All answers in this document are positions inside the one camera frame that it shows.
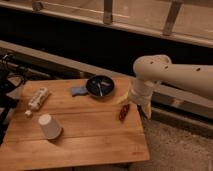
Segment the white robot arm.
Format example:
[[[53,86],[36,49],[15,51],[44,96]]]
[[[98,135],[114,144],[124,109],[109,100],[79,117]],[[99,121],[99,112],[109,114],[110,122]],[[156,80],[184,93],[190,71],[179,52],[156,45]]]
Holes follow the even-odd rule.
[[[168,83],[183,90],[213,100],[213,66],[173,64],[167,55],[142,56],[133,64],[135,78],[118,103],[140,105],[151,118],[151,99],[155,88]]]

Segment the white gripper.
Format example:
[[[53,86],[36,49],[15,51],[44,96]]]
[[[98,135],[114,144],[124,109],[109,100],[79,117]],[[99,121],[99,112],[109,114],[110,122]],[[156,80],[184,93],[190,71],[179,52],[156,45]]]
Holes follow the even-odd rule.
[[[150,119],[152,115],[151,110],[151,98],[155,84],[150,81],[142,81],[135,79],[130,87],[129,93],[126,92],[124,95],[119,97],[116,101],[117,104],[126,104],[130,100],[137,105],[142,106],[142,111],[145,116]]]

